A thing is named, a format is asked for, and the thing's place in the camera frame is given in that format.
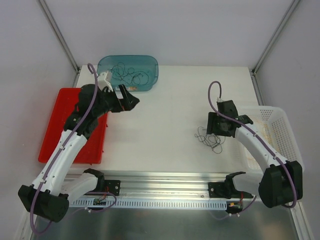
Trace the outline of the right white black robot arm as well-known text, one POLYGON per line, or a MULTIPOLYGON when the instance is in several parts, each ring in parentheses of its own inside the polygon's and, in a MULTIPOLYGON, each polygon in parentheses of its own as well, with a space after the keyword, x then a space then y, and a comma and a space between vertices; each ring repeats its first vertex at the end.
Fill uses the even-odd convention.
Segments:
POLYGON ((278 153, 259 134, 254 121, 238 113, 232 100, 218 99, 216 103, 217 107, 208 113, 206 133, 236 139, 256 160, 260 172, 230 173, 215 192, 227 199, 245 192, 259 196, 268 208, 293 208, 303 197, 302 165, 278 153))

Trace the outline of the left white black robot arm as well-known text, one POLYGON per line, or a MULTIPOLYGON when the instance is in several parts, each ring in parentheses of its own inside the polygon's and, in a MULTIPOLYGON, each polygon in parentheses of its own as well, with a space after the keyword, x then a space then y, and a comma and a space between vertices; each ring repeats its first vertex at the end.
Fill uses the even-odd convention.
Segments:
POLYGON ((30 215, 58 223, 66 215, 69 205, 86 193, 102 194, 105 190, 104 174, 92 168, 64 185, 65 177, 75 158, 90 139, 103 115, 131 111, 140 99, 119 85, 122 98, 107 86, 95 84, 80 88, 78 101, 66 119, 57 146, 48 162, 30 185, 22 185, 18 196, 30 215))

